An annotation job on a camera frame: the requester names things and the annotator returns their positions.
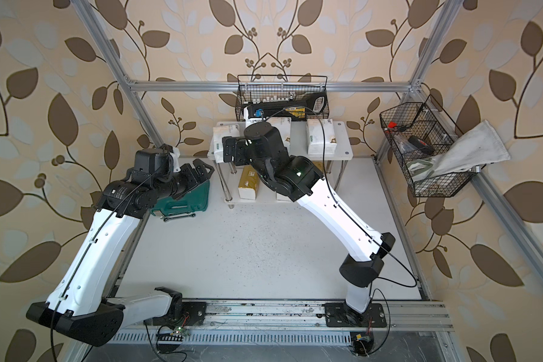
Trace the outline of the white tissue pack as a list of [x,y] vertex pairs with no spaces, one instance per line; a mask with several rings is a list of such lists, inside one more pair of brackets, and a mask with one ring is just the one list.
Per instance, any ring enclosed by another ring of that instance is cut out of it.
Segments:
[[309,155],[334,155],[337,139],[332,119],[308,119],[306,122],[307,153]]
[[219,125],[213,129],[212,137],[212,156],[214,161],[219,164],[223,163],[223,138],[224,137],[239,137],[240,129],[237,124]]
[[289,152],[291,150],[291,118],[271,117],[266,121],[279,130],[283,145]]

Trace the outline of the gold tissue pack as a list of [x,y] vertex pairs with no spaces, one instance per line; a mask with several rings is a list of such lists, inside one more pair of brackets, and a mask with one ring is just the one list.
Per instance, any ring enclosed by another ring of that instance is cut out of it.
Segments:
[[246,165],[243,167],[238,183],[238,194],[240,199],[255,201],[259,189],[259,176],[255,169]]
[[320,174],[325,175],[324,166],[320,161],[313,161],[312,164],[315,166]]
[[284,195],[279,194],[279,193],[276,194],[276,200],[277,200],[278,202],[291,202],[291,200],[290,200],[289,197],[284,196]]

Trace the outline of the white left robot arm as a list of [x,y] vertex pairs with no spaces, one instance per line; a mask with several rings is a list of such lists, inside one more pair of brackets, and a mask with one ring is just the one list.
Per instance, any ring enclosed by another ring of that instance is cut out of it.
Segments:
[[33,303],[28,320],[71,339],[100,347],[132,324],[152,318],[176,321],[183,296],[167,287],[134,297],[103,292],[123,247],[157,202],[179,200],[211,179],[214,167],[196,158],[176,165],[168,149],[143,149],[123,179],[112,181],[95,206],[93,222],[62,281],[44,302]]

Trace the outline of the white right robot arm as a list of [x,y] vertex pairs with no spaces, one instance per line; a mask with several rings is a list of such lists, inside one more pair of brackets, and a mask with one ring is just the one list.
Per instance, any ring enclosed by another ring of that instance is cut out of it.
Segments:
[[365,223],[330,185],[324,173],[301,155],[290,155],[280,131],[268,122],[248,126],[243,136],[222,138],[223,161],[249,165],[270,190],[288,197],[316,216],[340,240],[348,255],[339,268],[348,283],[347,309],[366,312],[371,287],[392,251],[395,237]]

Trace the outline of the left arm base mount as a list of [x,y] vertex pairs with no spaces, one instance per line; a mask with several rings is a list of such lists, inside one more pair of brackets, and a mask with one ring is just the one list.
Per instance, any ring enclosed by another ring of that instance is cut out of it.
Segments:
[[207,303],[205,302],[175,302],[167,314],[161,317],[149,318],[146,323],[156,327],[193,327],[201,326],[205,320]]

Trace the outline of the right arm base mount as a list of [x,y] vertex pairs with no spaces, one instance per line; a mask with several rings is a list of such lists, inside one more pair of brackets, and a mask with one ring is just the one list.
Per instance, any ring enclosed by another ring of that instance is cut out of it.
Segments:
[[388,322],[383,306],[368,305],[364,313],[356,312],[346,303],[325,303],[324,313],[328,327],[386,328]]

